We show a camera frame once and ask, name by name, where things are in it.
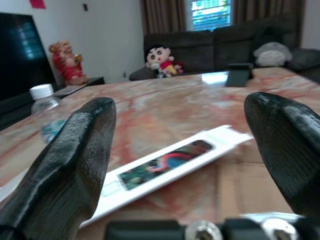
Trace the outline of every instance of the window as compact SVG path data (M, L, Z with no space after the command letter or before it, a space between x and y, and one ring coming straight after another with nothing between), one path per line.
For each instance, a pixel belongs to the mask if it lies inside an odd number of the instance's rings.
M186 0L188 29L213 31L231 24L232 0Z

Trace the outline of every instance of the plush toy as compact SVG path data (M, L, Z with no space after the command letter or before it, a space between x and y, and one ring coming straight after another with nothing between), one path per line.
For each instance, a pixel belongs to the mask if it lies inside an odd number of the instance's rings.
M253 52L255 64L261 67L280 67L293 58L289 48L278 42L268 42Z
M145 65L155 71L158 78L171 77L182 73L181 64L174 65L175 58L170 56L170 48L157 44L148 48L144 53Z

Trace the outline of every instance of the water bottle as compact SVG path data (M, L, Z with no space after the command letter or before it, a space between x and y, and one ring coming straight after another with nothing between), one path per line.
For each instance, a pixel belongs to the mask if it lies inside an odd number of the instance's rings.
M65 109L60 99L54 97L51 84L42 84L30 89L35 103L31 108L35 123L40 129L42 139L48 144L66 122Z

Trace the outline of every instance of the curtain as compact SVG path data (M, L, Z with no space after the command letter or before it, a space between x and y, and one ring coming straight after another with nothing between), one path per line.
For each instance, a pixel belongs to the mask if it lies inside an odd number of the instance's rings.
M305 0L231 0L233 4L233 23L271 17L281 14L296 14L302 23Z
M187 30L185 0L140 0L144 34Z

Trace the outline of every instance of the sofa armrest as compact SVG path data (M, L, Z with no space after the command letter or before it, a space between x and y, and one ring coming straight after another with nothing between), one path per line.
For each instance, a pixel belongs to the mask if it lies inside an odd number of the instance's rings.
M154 73L153 70L147 67L143 67L138 71L135 71L130 74L129 80L130 81L138 81L138 80L146 80L146 79L155 79L157 75Z
M320 66L320 50L297 48L292 51L292 55L286 67L294 72Z

